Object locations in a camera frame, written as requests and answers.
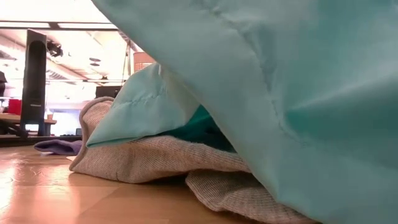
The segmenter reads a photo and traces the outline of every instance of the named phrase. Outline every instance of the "beige knit fabric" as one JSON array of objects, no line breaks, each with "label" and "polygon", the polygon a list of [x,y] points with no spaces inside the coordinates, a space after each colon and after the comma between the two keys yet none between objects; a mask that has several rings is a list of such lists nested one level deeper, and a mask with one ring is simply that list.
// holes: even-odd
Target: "beige knit fabric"
[{"label": "beige knit fabric", "polygon": [[170,136],[87,149],[88,137],[112,101],[96,99],[82,110],[83,146],[70,170],[132,184],[187,173],[187,185],[213,211],[230,211],[265,223],[315,223],[276,203],[237,154]]}]

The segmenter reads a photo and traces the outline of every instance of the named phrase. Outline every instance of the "purple cloth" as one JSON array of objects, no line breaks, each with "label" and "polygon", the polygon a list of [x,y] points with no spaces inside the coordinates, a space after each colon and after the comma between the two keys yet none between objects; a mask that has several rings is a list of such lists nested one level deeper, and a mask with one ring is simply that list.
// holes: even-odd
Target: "purple cloth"
[{"label": "purple cloth", "polygon": [[34,148],[40,152],[52,152],[61,156],[75,156],[79,153],[82,141],[62,141],[49,140],[42,141],[34,145]]}]

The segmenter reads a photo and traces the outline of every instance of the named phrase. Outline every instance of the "wooden floor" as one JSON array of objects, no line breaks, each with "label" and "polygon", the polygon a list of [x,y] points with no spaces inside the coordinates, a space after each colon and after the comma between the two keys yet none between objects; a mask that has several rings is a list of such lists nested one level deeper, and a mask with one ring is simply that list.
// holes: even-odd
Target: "wooden floor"
[{"label": "wooden floor", "polygon": [[32,147],[0,148],[0,223],[253,223],[211,212],[182,179],[124,184],[72,173],[69,163]]}]

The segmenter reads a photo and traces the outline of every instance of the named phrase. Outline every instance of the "teal fabric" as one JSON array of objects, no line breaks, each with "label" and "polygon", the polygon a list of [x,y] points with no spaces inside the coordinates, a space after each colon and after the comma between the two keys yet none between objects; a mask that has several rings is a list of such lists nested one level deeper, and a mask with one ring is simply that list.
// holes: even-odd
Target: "teal fabric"
[{"label": "teal fabric", "polygon": [[203,106],[199,106],[187,124],[158,135],[173,136],[184,141],[202,143],[222,151],[235,152],[231,143],[225,138]]},{"label": "teal fabric", "polygon": [[199,107],[197,100],[155,63],[129,78],[86,145],[119,144],[181,128]]},{"label": "teal fabric", "polygon": [[165,75],[133,75],[89,145],[181,128],[203,105],[278,202],[398,220],[397,1],[94,3]]}]

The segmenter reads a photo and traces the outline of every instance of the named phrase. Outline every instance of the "red object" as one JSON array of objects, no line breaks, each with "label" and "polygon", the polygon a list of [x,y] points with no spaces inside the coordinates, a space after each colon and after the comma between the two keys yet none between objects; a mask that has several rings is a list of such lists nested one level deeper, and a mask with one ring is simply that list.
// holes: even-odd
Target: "red object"
[{"label": "red object", "polygon": [[145,52],[135,52],[132,56],[134,57],[134,72],[138,72],[155,62],[155,60]]},{"label": "red object", "polygon": [[22,100],[10,99],[8,101],[8,113],[21,115]]}]

